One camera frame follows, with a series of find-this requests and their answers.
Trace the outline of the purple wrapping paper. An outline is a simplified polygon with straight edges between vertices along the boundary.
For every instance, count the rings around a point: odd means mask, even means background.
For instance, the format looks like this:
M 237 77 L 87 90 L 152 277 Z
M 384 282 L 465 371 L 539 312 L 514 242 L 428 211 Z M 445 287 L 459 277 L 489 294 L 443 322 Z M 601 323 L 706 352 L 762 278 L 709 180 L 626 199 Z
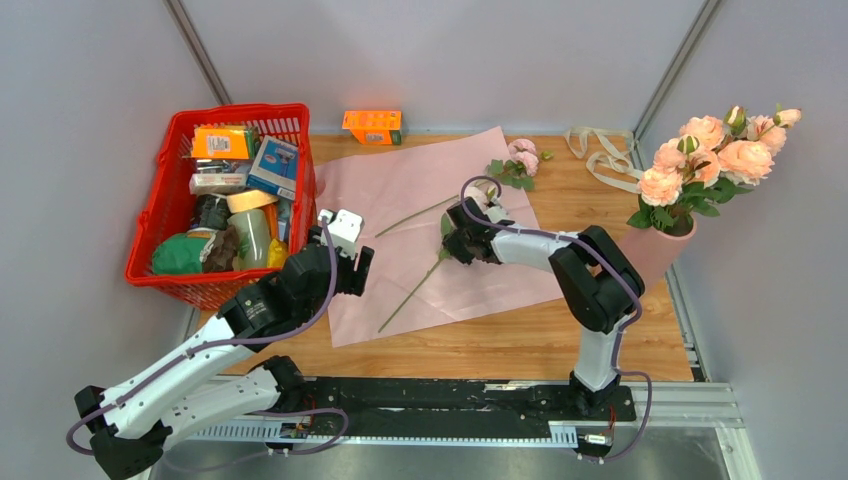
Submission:
M 428 268 L 441 246 L 438 207 L 376 238 L 395 221 L 459 193 L 493 159 L 509 156 L 501 128 L 459 140 L 356 155 L 317 167 L 325 188 L 319 207 L 364 218 L 361 242 L 375 255 L 361 297 L 337 296 L 329 307 L 331 340 L 342 347 L 559 300 L 553 274 L 520 265 L 446 259 L 390 325 L 388 318 Z

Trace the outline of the cream printed ribbon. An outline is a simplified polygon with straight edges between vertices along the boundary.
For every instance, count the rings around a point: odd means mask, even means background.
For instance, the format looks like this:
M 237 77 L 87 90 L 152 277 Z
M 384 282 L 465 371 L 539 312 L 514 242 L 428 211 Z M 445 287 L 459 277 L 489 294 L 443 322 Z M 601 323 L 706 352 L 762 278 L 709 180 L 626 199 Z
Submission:
M 601 183 L 631 194 L 640 194 L 644 171 L 632 162 L 638 142 L 628 130 L 572 127 L 563 133 L 566 146 L 577 159 L 585 159 L 588 172 Z

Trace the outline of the peach rose stem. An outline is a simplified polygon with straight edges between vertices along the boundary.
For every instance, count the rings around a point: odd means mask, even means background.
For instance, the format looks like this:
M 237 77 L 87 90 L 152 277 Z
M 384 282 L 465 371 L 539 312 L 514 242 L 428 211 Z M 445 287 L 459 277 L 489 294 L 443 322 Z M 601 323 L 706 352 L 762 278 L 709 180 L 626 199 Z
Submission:
M 741 105 L 731 107 L 723 119 L 724 137 L 713 151 L 719 173 L 709 187 L 714 203 L 725 204 L 737 195 L 751 193 L 767 179 L 775 157 L 783 150 L 788 131 L 803 118 L 800 108 L 777 104 L 771 115 L 749 116 Z
M 679 129 L 679 135 L 681 139 L 692 137 L 698 141 L 698 146 L 688 154 L 684 182 L 701 182 L 705 188 L 712 187 L 721 171 L 716 149 L 725 138 L 723 121 L 713 116 L 692 117 Z

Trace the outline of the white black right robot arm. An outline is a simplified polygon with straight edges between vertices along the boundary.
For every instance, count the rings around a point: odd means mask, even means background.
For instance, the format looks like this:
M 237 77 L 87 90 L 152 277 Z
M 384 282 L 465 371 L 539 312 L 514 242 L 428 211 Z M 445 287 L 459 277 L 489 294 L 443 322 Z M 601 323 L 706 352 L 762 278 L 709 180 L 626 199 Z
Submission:
M 460 200 L 443 217 L 442 246 L 462 264 L 475 261 L 522 265 L 554 275 L 581 326 L 579 358 L 569 378 L 570 402 L 581 417 L 605 411 L 619 386 L 622 334 L 642 312 L 645 284 L 616 242 L 601 227 L 578 233 L 525 228 L 492 205 L 480 210 Z

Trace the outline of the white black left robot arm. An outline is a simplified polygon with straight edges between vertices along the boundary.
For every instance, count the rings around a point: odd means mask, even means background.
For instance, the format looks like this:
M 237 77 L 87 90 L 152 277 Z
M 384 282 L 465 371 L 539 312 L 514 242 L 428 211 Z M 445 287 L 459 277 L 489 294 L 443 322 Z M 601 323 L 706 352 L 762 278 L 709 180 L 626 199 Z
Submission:
M 358 248 L 359 220 L 341 210 L 312 228 L 312 239 L 281 269 L 239 290 L 193 336 L 110 388 L 87 386 L 74 402 L 79 420 L 65 442 L 95 459 L 110 479 L 130 479 L 187 437 L 242 414 L 289 415 L 306 399 L 303 376 L 287 357 L 218 387 L 207 380 L 267 346 L 304 333 L 337 294 L 363 294 L 374 251 Z

